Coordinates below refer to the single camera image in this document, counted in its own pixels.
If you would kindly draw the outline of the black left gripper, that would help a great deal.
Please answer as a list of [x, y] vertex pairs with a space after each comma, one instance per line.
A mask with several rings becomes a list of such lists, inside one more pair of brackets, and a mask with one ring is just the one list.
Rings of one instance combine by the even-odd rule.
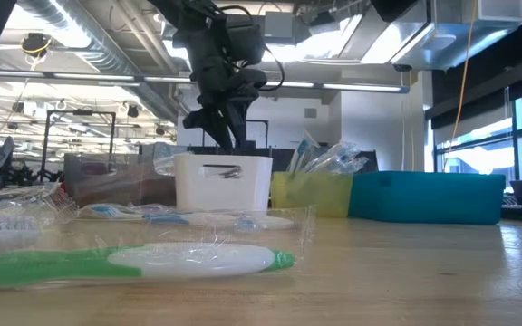
[[183, 126], [203, 129], [225, 151], [233, 148], [229, 127], [236, 147], [243, 147], [247, 142], [247, 110], [266, 84], [266, 75], [259, 70], [238, 69], [229, 60], [225, 22], [183, 22], [181, 44], [188, 50], [190, 79], [198, 85], [201, 105], [183, 120]]

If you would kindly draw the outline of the green toothbrush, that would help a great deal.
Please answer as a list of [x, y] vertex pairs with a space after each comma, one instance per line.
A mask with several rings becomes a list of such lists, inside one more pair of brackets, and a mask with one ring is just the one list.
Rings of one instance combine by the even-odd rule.
[[0, 254], [0, 288], [95, 283], [163, 283], [276, 273], [305, 259], [314, 235], [312, 206], [244, 210], [178, 210], [292, 220], [282, 230], [34, 216], [41, 230], [29, 247]]

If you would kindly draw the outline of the black cabinet row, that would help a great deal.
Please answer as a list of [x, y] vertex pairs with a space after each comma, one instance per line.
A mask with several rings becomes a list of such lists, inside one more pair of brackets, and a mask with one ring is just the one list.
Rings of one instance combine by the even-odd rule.
[[161, 158], [166, 158], [179, 154], [182, 152], [192, 152], [198, 155], [244, 155], [244, 156], [258, 156], [270, 157], [273, 159], [273, 172], [285, 172], [289, 162], [294, 154], [293, 149], [279, 149], [275, 147], [256, 148], [256, 143], [252, 140], [247, 142], [245, 150], [234, 149], [232, 152], [223, 150], [218, 145], [215, 146], [173, 146], [159, 142], [149, 145], [141, 145], [139, 153], [143, 157], [152, 158], [154, 161]]

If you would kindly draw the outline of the yellow plastic bin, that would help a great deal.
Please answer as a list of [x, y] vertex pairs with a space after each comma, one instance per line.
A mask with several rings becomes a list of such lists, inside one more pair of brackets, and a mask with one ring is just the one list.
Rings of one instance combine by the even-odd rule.
[[346, 218], [353, 175], [330, 172], [274, 172], [270, 197], [273, 208], [315, 206], [318, 217]]

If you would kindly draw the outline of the transparent grey plastic bin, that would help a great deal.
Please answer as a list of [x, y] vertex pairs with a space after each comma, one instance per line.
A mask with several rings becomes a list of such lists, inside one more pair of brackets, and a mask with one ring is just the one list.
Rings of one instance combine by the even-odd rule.
[[80, 207], [176, 205], [175, 178], [157, 172], [154, 158], [139, 154], [69, 154], [64, 158], [65, 191]]

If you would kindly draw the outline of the long ceiling light strip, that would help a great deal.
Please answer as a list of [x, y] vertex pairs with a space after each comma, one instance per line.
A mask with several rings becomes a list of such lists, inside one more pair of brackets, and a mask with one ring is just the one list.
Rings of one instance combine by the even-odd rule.
[[[140, 83], [161, 82], [175, 84], [195, 84], [189, 77], [165, 76], [165, 75], [119, 75], [119, 74], [96, 74], [81, 72], [40, 72], [40, 71], [18, 71], [0, 70], [0, 78], [31, 78], [50, 79], [62, 81], [91, 81], [108, 83]], [[408, 93], [409, 86], [405, 85], [382, 85], [366, 83], [333, 83], [333, 82], [308, 82], [308, 81], [269, 81], [269, 87], [281, 86], [292, 89], [328, 90], [328, 91], [367, 91], [383, 93]]]

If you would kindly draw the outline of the teal plastic bin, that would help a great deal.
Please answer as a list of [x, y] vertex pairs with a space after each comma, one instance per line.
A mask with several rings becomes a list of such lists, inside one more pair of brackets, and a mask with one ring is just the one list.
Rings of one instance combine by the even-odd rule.
[[348, 215], [412, 224], [495, 225], [502, 175], [380, 171], [353, 176]]

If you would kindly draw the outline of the grey office chair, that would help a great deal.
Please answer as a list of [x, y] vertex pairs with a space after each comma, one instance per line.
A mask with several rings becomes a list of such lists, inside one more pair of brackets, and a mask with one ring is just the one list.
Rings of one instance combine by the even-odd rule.
[[15, 144], [13, 139], [7, 137], [4, 144], [0, 147], [0, 172], [6, 172], [11, 168], [14, 148]]

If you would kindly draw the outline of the black rig frame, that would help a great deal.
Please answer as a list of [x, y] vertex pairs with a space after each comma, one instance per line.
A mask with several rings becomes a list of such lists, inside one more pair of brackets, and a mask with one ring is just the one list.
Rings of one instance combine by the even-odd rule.
[[268, 136], [268, 120], [246, 121], [246, 140], [254, 142], [258, 149], [266, 149], [268, 147]]
[[44, 135], [43, 135], [43, 153], [42, 153], [42, 160], [41, 160], [41, 167], [38, 173], [39, 176], [39, 182], [44, 182], [44, 174], [46, 170], [46, 160], [47, 160], [47, 149], [48, 149], [48, 141], [49, 141], [49, 132], [50, 128], [52, 126], [51, 117], [54, 113], [67, 113], [72, 114], [74, 116], [92, 116], [92, 115], [108, 115], [111, 116], [111, 134], [110, 134], [110, 146], [109, 146], [109, 160], [112, 160], [114, 155], [114, 136], [115, 136], [115, 127], [116, 127], [116, 113], [115, 112], [109, 112], [109, 111], [94, 111], [94, 110], [84, 110], [84, 109], [75, 109], [75, 110], [48, 110], [46, 112], [46, 120], [45, 120], [45, 128], [44, 128]]

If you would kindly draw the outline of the silver round air duct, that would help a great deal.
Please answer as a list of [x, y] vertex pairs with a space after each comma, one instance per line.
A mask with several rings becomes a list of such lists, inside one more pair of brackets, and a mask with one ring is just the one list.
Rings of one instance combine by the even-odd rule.
[[[17, 0], [27, 13], [52, 27], [61, 44], [82, 50], [76, 55], [104, 74], [140, 75], [140, 69], [115, 43], [78, 0]], [[181, 106], [168, 95], [159, 94], [146, 82], [140, 86], [121, 86], [136, 95], [158, 118], [176, 122]]]

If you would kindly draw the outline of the silver rectangular air duct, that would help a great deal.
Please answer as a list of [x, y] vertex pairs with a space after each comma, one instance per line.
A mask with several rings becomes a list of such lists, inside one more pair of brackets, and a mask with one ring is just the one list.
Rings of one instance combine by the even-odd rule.
[[295, 46], [294, 60], [321, 65], [392, 64], [448, 70], [522, 25], [522, 0], [331, 0], [302, 17], [327, 24]]

